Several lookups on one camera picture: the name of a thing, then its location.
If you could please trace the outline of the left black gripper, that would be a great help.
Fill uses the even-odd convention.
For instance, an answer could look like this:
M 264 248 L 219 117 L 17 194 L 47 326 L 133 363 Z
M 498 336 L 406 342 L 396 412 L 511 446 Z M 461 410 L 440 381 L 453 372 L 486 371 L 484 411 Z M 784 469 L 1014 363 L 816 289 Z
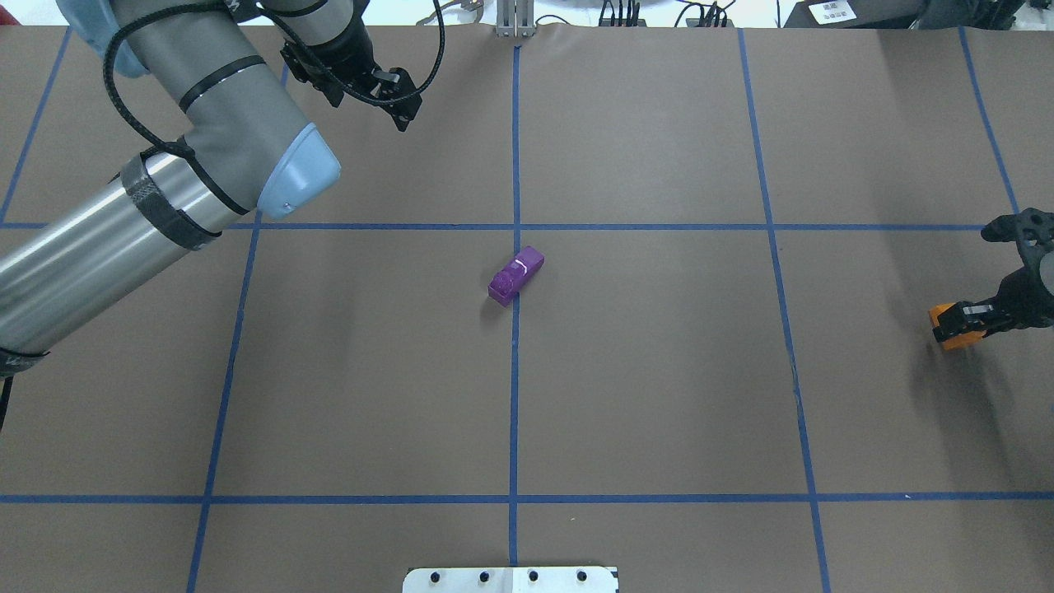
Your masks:
M 373 100 L 373 106 L 387 113 L 401 133 L 417 118 L 421 91 L 410 72 L 379 68 L 371 38 L 362 24 L 350 24 L 323 44 L 307 44 L 305 35 L 299 44 L 287 39 L 280 56 L 298 82 L 320 91 L 334 108 L 340 106 L 349 87 Z

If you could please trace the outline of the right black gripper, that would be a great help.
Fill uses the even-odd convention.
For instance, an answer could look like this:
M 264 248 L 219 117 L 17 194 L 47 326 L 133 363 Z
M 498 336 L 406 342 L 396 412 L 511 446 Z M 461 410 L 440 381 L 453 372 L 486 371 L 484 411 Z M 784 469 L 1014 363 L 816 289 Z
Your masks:
M 937 342 L 979 342 L 991 333 L 1053 325 L 1052 294 L 1028 268 L 1006 275 L 990 303 L 956 301 L 932 308 Z

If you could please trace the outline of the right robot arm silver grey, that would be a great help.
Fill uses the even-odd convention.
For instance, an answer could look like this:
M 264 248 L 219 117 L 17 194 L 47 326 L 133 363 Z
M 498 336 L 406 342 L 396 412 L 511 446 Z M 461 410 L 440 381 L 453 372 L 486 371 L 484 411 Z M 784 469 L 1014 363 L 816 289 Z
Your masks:
M 1036 263 L 1006 275 L 998 292 L 983 301 L 930 308 L 935 341 L 945 350 L 973 345 L 990 335 L 1053 323 L 1053 266 L 1047 253 Z

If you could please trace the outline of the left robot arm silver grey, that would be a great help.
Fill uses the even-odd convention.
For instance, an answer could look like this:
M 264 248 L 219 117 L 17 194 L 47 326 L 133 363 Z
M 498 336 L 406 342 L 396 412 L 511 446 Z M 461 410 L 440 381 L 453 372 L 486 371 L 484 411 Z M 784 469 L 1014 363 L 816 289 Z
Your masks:
M 384 70 L 365 1 L 60 1 L 98 53 L 110 104 L 147 139 L 116 176 L 2 259 L 2 406 L 19 372 L 253 211 L 280 219 L 331 187 L 340 164 L 240 24 L 282 32 L 290 74 L 339 106 L 405 131 L 425 87 Z

